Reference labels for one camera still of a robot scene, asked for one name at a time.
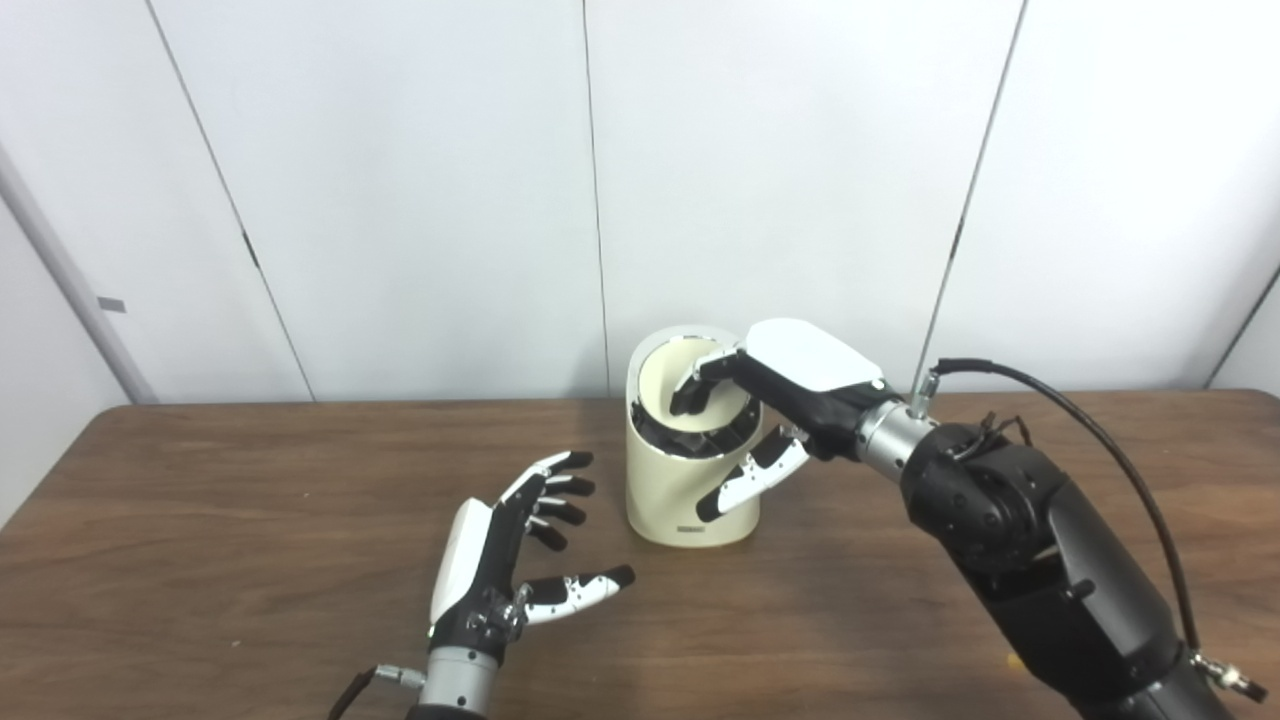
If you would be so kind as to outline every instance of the wooden table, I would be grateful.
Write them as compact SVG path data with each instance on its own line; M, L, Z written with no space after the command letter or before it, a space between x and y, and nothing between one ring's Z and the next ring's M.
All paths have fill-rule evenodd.
M1155 487L1207 650L1280 689L1280 402L1082 393ZM1021 413L1161 588L1155 534L1102 450L1028 395L943 396L941 419ZM622 506L614 400L123 407L97 418L0 532L0 716L319 719L374 662L421 666L449 523L530 461L593 450L586 525L524 577L631 562L607 605L512 647L497 720L1069 719L893 486L814 462L749 539L649 544ZM372 685L348 717L403 717ZM1230 697L1240 719L1275 716Z

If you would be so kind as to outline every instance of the white wall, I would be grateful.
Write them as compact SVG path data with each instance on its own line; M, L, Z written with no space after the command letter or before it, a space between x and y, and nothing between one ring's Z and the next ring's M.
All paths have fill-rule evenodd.
M1202 387L1280 265L1277 33L1272 3L1033 1L933 356Z
M906 387L1018 6L588 3L613 392L658 328L782 315Z
M145 3L0 3L0 147L156 400L310 398Z
M95 415L125 402L0 204L0 525Z
M776 315L906 387L1018 6L156 3L323 400L618 392ZM1280 264L1277 32L1033 0L931 355L1206 382ZM310 397L145 3L0 4L0 150L160 400Z
M317 398L604 393L580 0L156 10Z
M1213 378L1216 388L1253 388L1280 396L1280 291L1274 287Z

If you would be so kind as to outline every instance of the cream cylindrical container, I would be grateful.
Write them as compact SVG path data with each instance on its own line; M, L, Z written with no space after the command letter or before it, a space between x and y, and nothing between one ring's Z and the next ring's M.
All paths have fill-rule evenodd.
M751 498L713 523L699 500L719 486L760 439L760 402L733 383L712 391L707 410L672 415L671 396L694 360L737 342L701 325L645 338L627 369L627 519L644 538L676 547L714 547L749 536L760 518Z

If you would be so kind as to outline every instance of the robotic arm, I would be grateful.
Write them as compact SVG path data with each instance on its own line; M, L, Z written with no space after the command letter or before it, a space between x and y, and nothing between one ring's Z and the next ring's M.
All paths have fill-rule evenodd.
M851 347L800 320L767 320L698 360L671 411L699 413L726 380L795 425L771 433L698 503L704 521L809 456L861 461L899 484L908 519L942 544L1027 669L1082 717L1229 720L1206 679L1266 696L1178 635L1151 580L1043 452L1010 442L992 416L931 419L937 375L908 405Z
M591 462L589 452L561 452L534 462L493 506L471 498L453 519L431 596L426 673L379 665L357 675L334 705L337 720L372 678L419 692L406 720L483 720L507 646L529 625L567 618L635 582L628 565L603 573L512 584L524 537L553 551L568 544L547 518L581 525L586 514L561 495L589 496L595 484L562 474Z

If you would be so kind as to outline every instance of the black cable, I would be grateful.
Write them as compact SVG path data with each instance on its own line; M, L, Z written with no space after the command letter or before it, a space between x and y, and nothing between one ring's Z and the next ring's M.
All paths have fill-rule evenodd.
M342 694L338 696L338 701L334 702L333 708L329 710L329 720L338 720L342 717L343 712L347 712L347 708L356 701L360 692L367 688L369 683L374 680L374 673L376 671L376 667L370 667L351 679L351 684L347 685L347 689L342 691Z
M1006 365L1000 365L992 363L991 360L980 360L975 357L948 357L938 360L938 364L932 370L937 375L948 375L951 373L989 373L993 375L1004 375L1009 379L1016 380L1036 392L1050 398L1055 405L1061 407L1070 415L1075 421L1084 425L1089 433L1102 447L1107 448L1111 457L1120 465L1124 474L1129 478L1133 484L1133 489L1138 493L1138 498L1142 500L1143 507L1147 509L1147 515L1151 516L1152 525L1156 527L1156 536L1160 537L1160 546L1165 551L1165 560L1169 562L1169 575L1174 583L1174 596L1178 600L1178 614L1181 616L1183 621L1183 635L1187 639L1187 646L1194 653L1199 650L1199 633L1196 630L1196 618L1192 615L1192 597L1190 592L1187 589L1187 574L1183 571L1183 561L1178 556L1178 548L1174 546L1174 536L1169 532L1169 525L1165 523L1165 515L1160 511L1160 506L1156 505L1156 498L1151 495L1151 488L1147 487L1147 482L1142 479L1138 474L1138 469L1133 466L1129 461L1129 456L1120 450L1116 441L1111 439L1102 425L1100 425L1093 418L1088 415L1084 410L1080 410L1078 405L1066 398L1062 393L1057 392L1052 387L1044 384L1043 382L1023 373L1021 370L1015 370Z

